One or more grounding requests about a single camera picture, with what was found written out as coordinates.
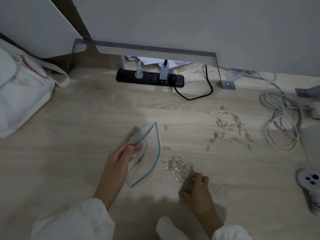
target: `white power brick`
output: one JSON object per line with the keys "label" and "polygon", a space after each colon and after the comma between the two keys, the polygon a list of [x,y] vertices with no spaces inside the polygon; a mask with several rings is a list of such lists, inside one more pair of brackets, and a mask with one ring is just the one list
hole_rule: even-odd
{"label": "white power brick", "polygon": [[317,118],[317,119],[320,119],[320,102],[313,102],[311,105],[310,105],[310,108],[312,108],[312,116]]}

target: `red stitching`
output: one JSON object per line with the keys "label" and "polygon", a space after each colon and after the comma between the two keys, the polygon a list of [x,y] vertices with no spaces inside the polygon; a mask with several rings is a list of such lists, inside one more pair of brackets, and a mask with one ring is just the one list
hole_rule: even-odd
{"label": "red stitching", "polygon": [[27,62],[27,60],[24,56],[20,56],[20,57],[27,68],[29,68],[31,71],[33,71],[35,74],[41,76],[42,78],[49,80],[49,77],[44,76],[44,75],[40,74],[39,72],[37,72],[35,69],[33,69],[32,66],[29,65],[29,63]]}

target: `black power cord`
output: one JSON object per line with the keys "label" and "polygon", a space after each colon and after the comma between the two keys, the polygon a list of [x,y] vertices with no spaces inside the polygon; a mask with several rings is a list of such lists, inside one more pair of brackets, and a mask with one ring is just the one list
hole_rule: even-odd
{"label": "black power cord", "polygon": [[214,92],[214,88],[212,87],[212,85],[211,85],[211,83],[210,83],[210,81],[209,81],[209,78],[208,78],[207,65],[205,65],[205,76],[206,76],[205,78],[206,78],[206,80],[207,80],[207,82],[208,82],[208,84],[209,84],[209,86],[210,86],[210,88],[211,88],[211,92],[209,92],[209,93],[206,94],[206,95],[201,95],[201,96],[199,96],[199,97],[194,97],[194,98],[187,98],[187,97],[183,96],[183,95],[182,95],[181,93],[179,93],[178,90],[176,89],[177,75],[175,75],[175,74],[171,74],[171,79],[172,79],[172,81],[173,81],[173,88],[174,88],[174,90],[175,90],[181,97],[183,97],[184,99],[189,100],[189,101],[195,100],[195,99],[199,99],[199,98],[203,98],[203,97],[206,97],[206,96],[209,96],[210,94],[212,94],[212,93]]}

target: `hand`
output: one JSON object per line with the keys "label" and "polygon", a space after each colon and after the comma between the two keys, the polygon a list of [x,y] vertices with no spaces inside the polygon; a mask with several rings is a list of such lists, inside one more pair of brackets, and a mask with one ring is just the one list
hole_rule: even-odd
{"label": "hand", "polygon": [[132,155],[143,148],[143,143],[139,143],[136,147],[129,143],[122,144],[108,156],[98,187],[93,195],[93,198],[98,198],[104,203],[107,211],[125,183],[129,162],[134,158]]}
{"label": "hand", "polygon": [[214,208],[214,201],[208,189],[209,178],[197,172],[191,177],[194,178],[192,194],[181,191],[179,195],[186,200],[194,216],[211,239],[214,232],[223,226],[223,222]]}

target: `white bag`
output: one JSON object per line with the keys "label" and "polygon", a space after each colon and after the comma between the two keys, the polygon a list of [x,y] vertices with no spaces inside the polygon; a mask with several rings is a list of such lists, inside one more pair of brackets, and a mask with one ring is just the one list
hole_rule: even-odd
{"label": "white bag", "polygon": [[[66,75],[58,84],[42,68]],[[27,55],[0,39],[0,138],[14,133],[51,97],[55,84],[70,77],[58,66]]]}

